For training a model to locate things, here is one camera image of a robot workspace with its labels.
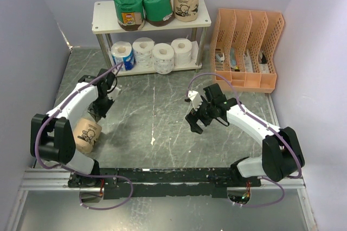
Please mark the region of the brown cartoon paper roll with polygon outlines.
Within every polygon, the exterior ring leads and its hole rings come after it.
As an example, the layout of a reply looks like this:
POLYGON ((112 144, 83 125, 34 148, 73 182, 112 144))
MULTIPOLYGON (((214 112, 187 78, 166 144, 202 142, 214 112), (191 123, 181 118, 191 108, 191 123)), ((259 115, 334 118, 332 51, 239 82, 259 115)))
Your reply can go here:
POLYGON ((198 17, 199 0, 173 0, 175 17, 182 22, 191 22, 198 17))

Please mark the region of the white floral roll front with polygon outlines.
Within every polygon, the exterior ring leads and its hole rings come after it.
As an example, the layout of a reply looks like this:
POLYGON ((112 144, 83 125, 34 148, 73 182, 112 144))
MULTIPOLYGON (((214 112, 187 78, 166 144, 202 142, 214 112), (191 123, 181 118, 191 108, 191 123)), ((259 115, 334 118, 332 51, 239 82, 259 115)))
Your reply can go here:
POLYGON ((150 68, 153 66, 152 51, 155 42, 148 37, 136 39, 132 44, 134 58, 136 64, 142 68, 150 68))

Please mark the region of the blue paper roll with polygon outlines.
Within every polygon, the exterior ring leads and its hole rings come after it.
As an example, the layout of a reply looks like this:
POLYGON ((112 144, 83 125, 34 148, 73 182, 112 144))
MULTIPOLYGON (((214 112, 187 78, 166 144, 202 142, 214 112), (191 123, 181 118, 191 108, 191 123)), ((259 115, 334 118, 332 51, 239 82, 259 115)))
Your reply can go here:
POLYGON ((135 59, 132 45, 129 42, 118 41, 111 47, 111 57, 115 65, 123 62, 121 71, 129 71, 134 68, 135 59))

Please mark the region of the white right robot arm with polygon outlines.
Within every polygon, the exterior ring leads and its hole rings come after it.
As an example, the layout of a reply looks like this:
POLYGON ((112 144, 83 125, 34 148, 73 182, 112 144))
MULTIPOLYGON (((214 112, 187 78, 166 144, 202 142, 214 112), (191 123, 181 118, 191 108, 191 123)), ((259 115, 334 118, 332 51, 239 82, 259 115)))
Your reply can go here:
POLYGON ((218 84, 204 88, 203 95, 188 91, 186 101, 192 104, 185 117, 192 132, 202 134, 203 128, 216 120, 223 126, 237 126, 262 147, 260 156, 245 157, 230 166, 235 186, 244 185, 250 177, 279 182, 294 172, 301 176, 305 160, 293 128, 280 128, 261 119, 236 98, 228 99, 218 84))

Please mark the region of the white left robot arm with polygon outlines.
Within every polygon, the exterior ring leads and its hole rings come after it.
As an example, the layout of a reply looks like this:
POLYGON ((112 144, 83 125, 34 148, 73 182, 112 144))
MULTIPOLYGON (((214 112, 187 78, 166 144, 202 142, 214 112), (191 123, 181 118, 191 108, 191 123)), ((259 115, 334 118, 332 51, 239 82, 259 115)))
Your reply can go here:
POLYGON ((101 181, 99 163, 76 148, 73 128, 88 108, 95 121, 106 117, 114 101, 108 97, 117 76, 101 69, 98 76, 81 77, 68 97, 45 114, 31 119, 30 153, 45 169, 61 166, 81 174, 88 187, 101 181))

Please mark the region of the white unwrapped loose-end roll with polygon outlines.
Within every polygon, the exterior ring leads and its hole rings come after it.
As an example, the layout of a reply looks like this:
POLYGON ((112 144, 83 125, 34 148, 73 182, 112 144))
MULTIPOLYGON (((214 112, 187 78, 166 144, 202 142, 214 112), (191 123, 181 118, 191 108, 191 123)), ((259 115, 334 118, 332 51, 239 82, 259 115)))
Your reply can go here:
POLYGON ((171 42, 171 47, 174 50, 175 67, 182 67, 192 61, 197 42, 190 41, 187 38, 177 38, 171 42))

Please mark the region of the green paper roll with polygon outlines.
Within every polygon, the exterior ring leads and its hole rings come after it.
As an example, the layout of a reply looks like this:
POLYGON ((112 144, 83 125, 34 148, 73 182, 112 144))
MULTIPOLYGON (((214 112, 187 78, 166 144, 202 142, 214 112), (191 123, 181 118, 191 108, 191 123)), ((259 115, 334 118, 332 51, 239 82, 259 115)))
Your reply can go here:
POLYGON ((146 20, 155 27, 162 27, 174 19, 171 0, 143 0, 146 20))

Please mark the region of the green torn roll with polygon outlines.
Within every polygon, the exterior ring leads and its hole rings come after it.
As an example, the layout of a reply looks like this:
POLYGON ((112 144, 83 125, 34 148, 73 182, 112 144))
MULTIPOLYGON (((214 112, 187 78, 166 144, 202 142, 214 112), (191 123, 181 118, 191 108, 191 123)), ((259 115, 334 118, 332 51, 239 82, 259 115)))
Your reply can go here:
POLYGON ((145 24, 143 0, 113 0, 117 21, 126 31, 140 30, 145 24))

